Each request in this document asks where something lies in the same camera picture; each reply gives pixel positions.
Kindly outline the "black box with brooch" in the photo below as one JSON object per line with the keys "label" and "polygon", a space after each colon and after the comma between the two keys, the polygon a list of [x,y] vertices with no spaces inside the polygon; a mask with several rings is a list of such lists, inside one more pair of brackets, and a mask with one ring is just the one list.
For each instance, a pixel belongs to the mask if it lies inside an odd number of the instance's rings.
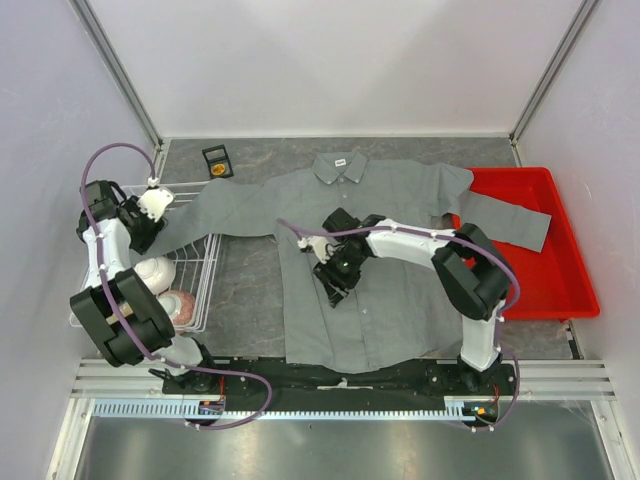
{"label": "black box with brooch", "polygon": [[201,151],[210,179],[230,178],[234,176],[233,167],[224,144],[205,148]]}

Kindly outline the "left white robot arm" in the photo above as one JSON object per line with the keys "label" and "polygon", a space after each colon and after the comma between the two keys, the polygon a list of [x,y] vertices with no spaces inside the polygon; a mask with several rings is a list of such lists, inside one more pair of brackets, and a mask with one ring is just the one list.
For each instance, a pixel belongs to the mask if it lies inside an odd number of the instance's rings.
{"label": "left white robot arm", "polygon": [[175,332],[169,314],[131,263],[131,253],[146,253],[164,229],[172,194],[150,187],[127,196],[110,180],[80,189],[83,211],[76,233],[87,248],[89,270],[70,307],[90,339],[113,367],[155,361],[150,374],[166,388],[208,393],[219,369],[206,347]]}

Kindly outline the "grey shirt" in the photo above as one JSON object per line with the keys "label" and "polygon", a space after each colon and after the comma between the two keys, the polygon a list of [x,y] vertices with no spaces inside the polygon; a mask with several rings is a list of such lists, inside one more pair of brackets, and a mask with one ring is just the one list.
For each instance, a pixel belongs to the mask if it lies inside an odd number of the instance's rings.
{"label": "grey shirt", "polygon": [[473,193],[473,179],[446,164],[321,154],[261,184],[211,182],[169,212],[149,253],[209,234],[273,236],[288,362],[364,373],[457,340],[483,372],[517,286],[496,243],[540,251],[551,218]]}

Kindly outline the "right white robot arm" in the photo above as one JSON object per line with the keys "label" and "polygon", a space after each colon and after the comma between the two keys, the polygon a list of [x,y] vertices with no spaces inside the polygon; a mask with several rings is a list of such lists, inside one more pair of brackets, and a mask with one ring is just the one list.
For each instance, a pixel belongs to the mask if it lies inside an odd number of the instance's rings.
{"label": "right white robot arm", "polygon": [[476,225],[434,230],[404,225],[381,215],[359,220],[335,210],[320,234],[300,237],[298,246],[318,259],[314,275],[336,307],[361,278],[368,259],[394,259],[433,270],[462,318],[458,381],[477,394],[489,387],[501,366],[496,324],[520,296],[514,270]]}

